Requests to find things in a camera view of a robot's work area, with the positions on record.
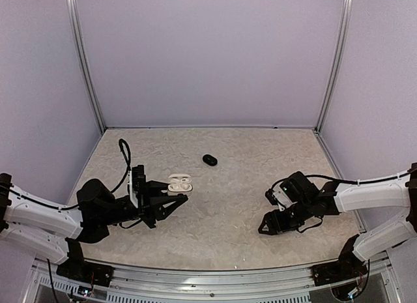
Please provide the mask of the white earbud charging case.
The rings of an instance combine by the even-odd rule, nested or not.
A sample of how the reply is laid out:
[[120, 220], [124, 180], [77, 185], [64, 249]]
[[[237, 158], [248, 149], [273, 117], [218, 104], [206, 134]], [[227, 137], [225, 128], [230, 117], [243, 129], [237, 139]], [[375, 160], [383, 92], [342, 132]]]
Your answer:
[[192, 178], [185, 173], [175, 173], [168, 177], [168, 195], [187, 194], [193, 190]]

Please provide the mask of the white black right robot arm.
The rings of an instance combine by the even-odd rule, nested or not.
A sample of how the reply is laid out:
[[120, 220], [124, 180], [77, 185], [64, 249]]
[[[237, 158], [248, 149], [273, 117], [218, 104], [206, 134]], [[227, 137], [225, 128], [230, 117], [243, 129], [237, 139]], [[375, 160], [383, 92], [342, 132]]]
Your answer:
[[368, 261], [388, 248], [416, 237], [416, 164], [395, 175], [370, 180], [343, 180], [325, 176], [322, 188], [311, 181], [313, 175], [297, 171], [275, 182], [265, 193], [277, 208], [263, 216], [258, 232], [279, 235], [303, 233], [311, 218], [377, 207], [402, 210], [383, 224], [347, 240], [337, 260], [312, 266], [315, 285], [336, 283], [364, 276]]

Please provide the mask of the black oval charging case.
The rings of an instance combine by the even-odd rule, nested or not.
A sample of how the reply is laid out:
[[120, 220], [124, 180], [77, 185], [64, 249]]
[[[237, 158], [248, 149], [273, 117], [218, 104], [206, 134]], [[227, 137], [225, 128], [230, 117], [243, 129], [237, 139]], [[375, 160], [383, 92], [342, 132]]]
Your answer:
[[211, 154], [204, 154], [202, 160], [204, 163], [211, 167], [218, 165], [218, 160]]

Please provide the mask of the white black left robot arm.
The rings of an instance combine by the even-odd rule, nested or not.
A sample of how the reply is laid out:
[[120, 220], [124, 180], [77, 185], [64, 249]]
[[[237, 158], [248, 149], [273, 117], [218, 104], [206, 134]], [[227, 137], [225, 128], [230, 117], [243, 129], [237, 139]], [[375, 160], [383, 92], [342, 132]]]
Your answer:
[[1, 174], [1, 239], [33, 250], [61, 265], [77, 280], [91, 274], [91, 265], [75, 253], [82, 243], [95, 244], [109, 235], [111, 225], [144, 222], [154, 228], [187, 202], [193, 190], [187, 174], [172, 174], [167, 182], [128, 174], [127, 195], [116, 198], [99, 179], [88, 180], [77, 192], [77, 204], [52, 205], [32, 197]]

